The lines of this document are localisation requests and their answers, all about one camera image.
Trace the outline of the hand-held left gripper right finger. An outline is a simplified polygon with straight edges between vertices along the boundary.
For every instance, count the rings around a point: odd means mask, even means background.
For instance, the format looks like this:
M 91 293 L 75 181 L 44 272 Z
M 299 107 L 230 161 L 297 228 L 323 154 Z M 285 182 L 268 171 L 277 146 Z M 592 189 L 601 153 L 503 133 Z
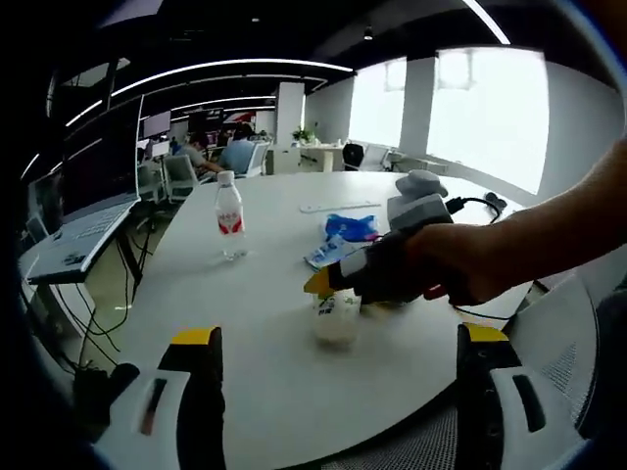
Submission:
M 565 397 L 498 329 L 458 326 L 456 384 L 457 469 L 564 469 L 587 445 Z

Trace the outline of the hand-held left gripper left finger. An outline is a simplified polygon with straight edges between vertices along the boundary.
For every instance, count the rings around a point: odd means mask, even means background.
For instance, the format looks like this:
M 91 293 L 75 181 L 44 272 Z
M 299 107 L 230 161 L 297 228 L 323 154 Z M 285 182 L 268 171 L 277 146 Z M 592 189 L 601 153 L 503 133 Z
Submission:
M 109 423 L 95 444 L 110 469 L 223 469 L 222 335 L 177 333 L 155 368 L 111 376 Z

